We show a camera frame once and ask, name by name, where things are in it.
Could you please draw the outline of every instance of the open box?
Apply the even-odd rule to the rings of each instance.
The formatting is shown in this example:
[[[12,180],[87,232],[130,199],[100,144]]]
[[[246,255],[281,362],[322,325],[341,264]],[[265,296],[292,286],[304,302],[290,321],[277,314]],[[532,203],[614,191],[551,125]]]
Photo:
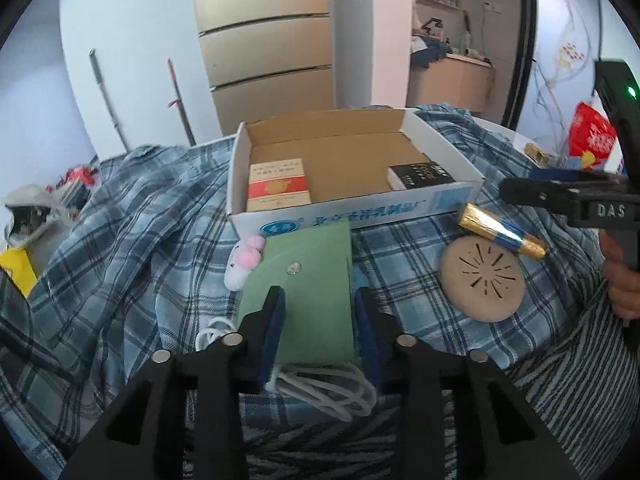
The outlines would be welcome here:
[[[313,203],[246,212],[249,166],[301,158]],[[450,184],[392,191],[389,166],[434,160]],[[294,112],[241,123],[226,209],[240,237],[276,235],[348,219],[361,227],[456,211],[474,202],[482,174],[413,110]]]

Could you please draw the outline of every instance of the pink pom-pom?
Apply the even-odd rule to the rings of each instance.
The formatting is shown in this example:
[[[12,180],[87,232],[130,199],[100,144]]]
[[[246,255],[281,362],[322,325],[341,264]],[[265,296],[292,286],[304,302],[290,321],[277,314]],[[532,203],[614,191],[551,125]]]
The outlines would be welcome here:
[[[236,262],[240,267],[246,270],[253,270],[258,266],[262,257],[255,249],[242,249],[236,256]]]
[[[256,249],[257,251],[261,251],[262,248],[264,247],[264,238],[258,235],[249,236],[244,241],[244,244],[246,247],[249,247],[251,249]]]

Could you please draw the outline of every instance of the blue oval logo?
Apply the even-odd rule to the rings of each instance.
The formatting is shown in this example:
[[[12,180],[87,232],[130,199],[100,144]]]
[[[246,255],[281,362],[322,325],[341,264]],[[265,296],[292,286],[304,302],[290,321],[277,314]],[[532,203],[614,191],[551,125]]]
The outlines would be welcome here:
[[[285,233],[292,233],[298,230],[298,224],[291,220],[282,220],[279,222],[272,222],[267,225],[263,225],[260,231],[266,236],[283,235]]]

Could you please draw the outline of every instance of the plush toy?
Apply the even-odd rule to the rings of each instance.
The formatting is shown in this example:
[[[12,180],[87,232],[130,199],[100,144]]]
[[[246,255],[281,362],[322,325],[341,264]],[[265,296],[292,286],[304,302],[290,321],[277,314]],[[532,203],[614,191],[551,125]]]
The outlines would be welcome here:
[[[260,251],[263,247],[264,238],[254,235],[240,240],[234,248],[231,249],[229,260],[226,263],[226,288],[233,292],[244,288],[247,277],[262,260]]]

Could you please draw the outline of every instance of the red bag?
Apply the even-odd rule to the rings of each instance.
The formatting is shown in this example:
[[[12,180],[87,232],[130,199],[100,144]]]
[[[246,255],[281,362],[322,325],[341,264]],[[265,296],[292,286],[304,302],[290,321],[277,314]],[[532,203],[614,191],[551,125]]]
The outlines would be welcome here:
[[[606,118],[588,104],[580,103],[569,128],[569,157],[578,157],[583,170],[602,166],[609,158],[617,137]]]

